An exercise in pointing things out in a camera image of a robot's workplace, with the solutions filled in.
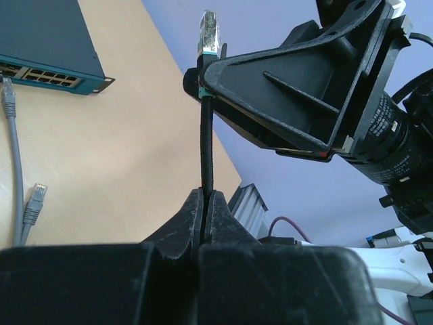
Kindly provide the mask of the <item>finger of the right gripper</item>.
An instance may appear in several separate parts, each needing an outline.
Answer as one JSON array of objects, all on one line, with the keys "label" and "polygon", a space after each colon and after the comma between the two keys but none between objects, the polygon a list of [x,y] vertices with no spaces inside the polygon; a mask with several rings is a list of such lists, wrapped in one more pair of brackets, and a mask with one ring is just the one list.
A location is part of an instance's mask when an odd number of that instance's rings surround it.
[{"label": "finger of the right gripper", "polygon": [[[296,26],[284,39],[278,48],[286,48],[296,43],[310,41],[320,35],[319,25],[314,20],[310,20],[301,25]],[[197,66],[188,68],[183,76],[183,90],[192,98],[200,101],[199,99],[199,79],[200,73],[203,69],[200,59],[197,60]]]}]

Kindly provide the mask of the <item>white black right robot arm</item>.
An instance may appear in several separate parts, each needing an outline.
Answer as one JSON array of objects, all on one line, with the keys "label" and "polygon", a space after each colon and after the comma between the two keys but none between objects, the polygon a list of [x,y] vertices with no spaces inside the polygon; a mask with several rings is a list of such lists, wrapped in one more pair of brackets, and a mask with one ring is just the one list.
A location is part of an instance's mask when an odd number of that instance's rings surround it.
[{"label": "white black right robot arm", "polygon": [[383,207],[421,236],[416,243],[359,248],[376,289],[407,296],[414,322],[432,296],[432,71],[394,95],[384,88],[399,51],[413,40],[404,1],[318,1],[319,21],[294,28],[274,49],[228,57],[216,13],[200,20],[197,65],[183,88],[201,104],[205,205],[214,187],[212,121],[219,115],[256,146],[282,156],[342,157],[384,186]]}]

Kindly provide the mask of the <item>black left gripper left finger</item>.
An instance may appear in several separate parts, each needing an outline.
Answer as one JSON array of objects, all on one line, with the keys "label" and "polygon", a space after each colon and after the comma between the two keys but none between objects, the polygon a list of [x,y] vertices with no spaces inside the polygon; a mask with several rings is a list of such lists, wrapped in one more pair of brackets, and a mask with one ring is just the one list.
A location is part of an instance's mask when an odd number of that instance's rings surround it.
[{"label": "black left gripper left finger", "polygon": [[2,324],[195,324],[203,198],[143,242],[1,251]]}]

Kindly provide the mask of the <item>teal network switch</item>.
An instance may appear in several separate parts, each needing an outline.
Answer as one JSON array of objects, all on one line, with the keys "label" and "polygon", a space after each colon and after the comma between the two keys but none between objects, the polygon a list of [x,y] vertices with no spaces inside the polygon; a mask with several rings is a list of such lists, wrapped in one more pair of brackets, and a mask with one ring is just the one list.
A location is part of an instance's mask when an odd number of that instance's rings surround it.
[{"label": "teal network switch", "polygon": [[2,1],[1,77],[13,83],[89,95],[104,74],[78,1]]}]

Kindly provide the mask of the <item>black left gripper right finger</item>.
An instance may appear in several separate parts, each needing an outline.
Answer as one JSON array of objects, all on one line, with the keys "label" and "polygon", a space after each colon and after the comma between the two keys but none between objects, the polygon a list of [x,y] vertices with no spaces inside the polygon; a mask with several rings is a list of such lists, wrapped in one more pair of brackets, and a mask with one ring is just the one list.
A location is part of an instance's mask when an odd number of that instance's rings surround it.
[{"label": "black left gripper right finger", "polygon": [[382,324],[367,268],[347,248],[262,244],[211,196],[198,252],[199,324]]}]

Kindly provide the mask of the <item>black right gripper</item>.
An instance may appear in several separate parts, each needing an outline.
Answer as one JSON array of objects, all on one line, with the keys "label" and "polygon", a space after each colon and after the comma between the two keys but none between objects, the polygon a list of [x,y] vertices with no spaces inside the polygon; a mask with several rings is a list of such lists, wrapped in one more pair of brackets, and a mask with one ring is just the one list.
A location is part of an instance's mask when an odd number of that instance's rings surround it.
[{"label": "black right gripper", "polygon": [[385,87],[410,21],[390,1],[319,1],[319,21],[275,48],[199,67],[199,96],[232,129],[282,156],[343,156],[385,188],[379,199],[415,234],[432,232],[432,71]]}]

